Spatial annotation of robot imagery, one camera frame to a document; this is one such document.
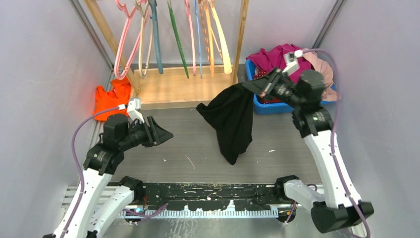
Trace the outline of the black skirt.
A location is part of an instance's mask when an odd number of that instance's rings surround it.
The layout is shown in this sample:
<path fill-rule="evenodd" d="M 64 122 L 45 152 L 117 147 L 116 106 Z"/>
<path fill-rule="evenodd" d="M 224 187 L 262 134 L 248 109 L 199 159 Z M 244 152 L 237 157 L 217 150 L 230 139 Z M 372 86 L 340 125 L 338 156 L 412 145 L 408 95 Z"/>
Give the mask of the black skirt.
<path fill-rule="evenodd" d="M 207 105 L 196 106 L 198 113 L 216 131 L 221 155 L 234 165 L 253 141 L 253 96 L 242 83 L 221 91 Z"/>

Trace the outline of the light blue hanger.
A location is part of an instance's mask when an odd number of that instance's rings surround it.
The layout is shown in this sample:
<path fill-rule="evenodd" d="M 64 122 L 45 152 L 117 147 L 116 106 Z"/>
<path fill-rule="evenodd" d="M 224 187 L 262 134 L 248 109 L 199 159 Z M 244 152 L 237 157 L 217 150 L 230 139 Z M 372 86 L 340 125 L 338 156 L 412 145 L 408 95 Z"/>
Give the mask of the light blue hanger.
<path fill-rule="evenodd" d="M 194 0 L 194 12 L 196 18 L 196 27 L 197 27 L 197 37 L 198 37 L 198 48 L 199 48 L 199 68 L 200 68 L 200 77 L 203 77 L 203 63 L 202 63 L 202 47 L 201 47 L 201 33 L 200 33 L 200 18 L 198 11 L 198 0 Z"/>

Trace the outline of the magenta skirt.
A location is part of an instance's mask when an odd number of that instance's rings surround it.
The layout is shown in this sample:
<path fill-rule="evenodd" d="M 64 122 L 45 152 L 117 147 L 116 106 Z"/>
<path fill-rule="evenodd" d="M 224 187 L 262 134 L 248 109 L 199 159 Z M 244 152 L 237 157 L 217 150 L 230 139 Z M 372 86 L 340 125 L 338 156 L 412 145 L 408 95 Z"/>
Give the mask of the magenta skirt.
<path fill-rule="evenodd" d="M 260 72 L 261 70 L 271 72 L 274 68 L 283 70 L 286 67 L 284 55 L 289 52 L 301 50 L 302 48 L 293 44 L 283 44 L 274 47 L 272 50 L 267 51 L 261 48 L 257 53 L 251 54 L 246 57 L 250 60 Z M 304 70 L 313 69 L 312 65 L 304 58 L 299 58 L 299 69 L 290 76 L 290 79 L 296 84 L 300 79 L 300 75 Z"/>

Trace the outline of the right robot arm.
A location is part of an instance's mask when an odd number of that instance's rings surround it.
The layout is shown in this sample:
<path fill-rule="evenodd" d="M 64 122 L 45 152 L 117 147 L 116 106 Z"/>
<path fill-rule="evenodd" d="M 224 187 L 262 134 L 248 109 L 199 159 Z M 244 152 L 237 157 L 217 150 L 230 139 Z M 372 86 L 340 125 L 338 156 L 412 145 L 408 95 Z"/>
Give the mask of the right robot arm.
<path fill-rule="evenodd" d="M 335 124 L 321 105 L 323 76 L 317 71 L 305 70 L 298 83 L 294 83 L 287 73 L 277 68 L 264 77 L 244 82 L 243 86 L 259 97 L 277 98 L 292 107 L 293 124 L 309 148 L 321 178 L 323 193 L 308 187 L 297 176 L 278 178 L 274 185 L 276 200 L 283 204 L 289 201 L 300 204 L 323 234 L 366 225 L 374 208 L 370 202 L 362 200 L 346 171 Z"/>

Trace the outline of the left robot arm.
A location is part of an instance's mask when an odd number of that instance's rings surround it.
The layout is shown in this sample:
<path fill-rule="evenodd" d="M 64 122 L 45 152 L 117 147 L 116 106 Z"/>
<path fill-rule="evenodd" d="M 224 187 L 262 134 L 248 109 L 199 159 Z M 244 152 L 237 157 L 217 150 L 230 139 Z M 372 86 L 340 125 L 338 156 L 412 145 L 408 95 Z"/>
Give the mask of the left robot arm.
<path fill-rule="evenodd" d="M 125 176 L 111 197 L 98 207 L 99 199 L 110 182 L 124 152 L 137 147 L 158 146 L 173 138 L 173 134 L 150 116 L 142 121 L 140 113 L 131 119 L 124 114 L 108 117 L 103 124 L 99 142 L 86 155 L 81 166 L 81 178 L 64 217 L 48 238 L 102 238 L 112 222 L 130 203 L 140 204 L 146 195 L 143 182 Z"/>

